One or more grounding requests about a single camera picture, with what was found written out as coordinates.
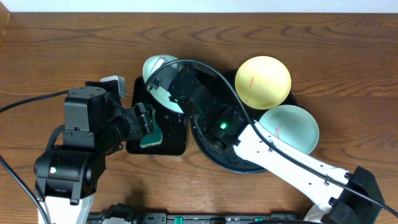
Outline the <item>mint plate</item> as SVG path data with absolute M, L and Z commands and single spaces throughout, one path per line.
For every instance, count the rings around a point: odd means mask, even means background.
M 275 137 L 305 154 L 316 148 L 320 138 L 315 118 L 299 106 L 276 106 L 265 112 L 259 122 Z
M 171 55 L 155 55 L 150 58 L 148 58 L 143 66 L 142 69 L 142 76 L 144 83 L 147 83 L 148 78 L 152 75 L 153 72 L 155 72 L 159 67 L 161 67 L 164 63 L 171 62 L 173 60 L 178 60 L 177 57 L 171 56 Z M 172 103 L 169 100 L 170 93 L 163 89 L 162 87 L 159 87 L 157 90 L 151 89 L 149 92 L 154 99 L 160 103 L 162 106 L 166 107 L 167 109 L 176 112 L 176 113 L 183 113 L 181 108 L 177 103 Z

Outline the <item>yellow plate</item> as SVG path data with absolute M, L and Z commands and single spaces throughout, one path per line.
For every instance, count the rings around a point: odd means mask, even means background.
M 287 67 L 280 60 L 257 56 L 239 67 L 234 85 L 243 103 L 254 109 L 268 110 L 287 98 L 292 80 Z

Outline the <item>green yellow sponge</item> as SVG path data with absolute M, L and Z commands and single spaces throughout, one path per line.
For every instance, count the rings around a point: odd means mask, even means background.
M 145 135 L 140 141 L 140 147 L 152 147 L 157 146 L 162 143 L 163 134 L 155 119 L 155 111 L 152 113 L 152 124 L 153 124 L 153 132 L 148 135 Z

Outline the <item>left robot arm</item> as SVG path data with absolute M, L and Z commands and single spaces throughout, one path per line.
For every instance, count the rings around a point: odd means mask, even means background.
M 85 223 L 106 156 L 124 141 L 154 130 L 155 110 L 147 103 L 123 108 L 123 80 L 86 82 L 68 90 L 65 123 L 55 129 L 34 165 L 39 223 Z

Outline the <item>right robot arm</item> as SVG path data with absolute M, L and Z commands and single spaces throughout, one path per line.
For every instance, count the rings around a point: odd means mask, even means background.
M 374 223 L 385 209 L 373 174 L 348 172 L 277 139 L 246 111 L 229 81 L 195 60 L 161 61 L 142 69 L 145 88 L 171 110 L 194 117 L 200 135 L 280 177 L 306 195 L 313 207 L 305 223 Z

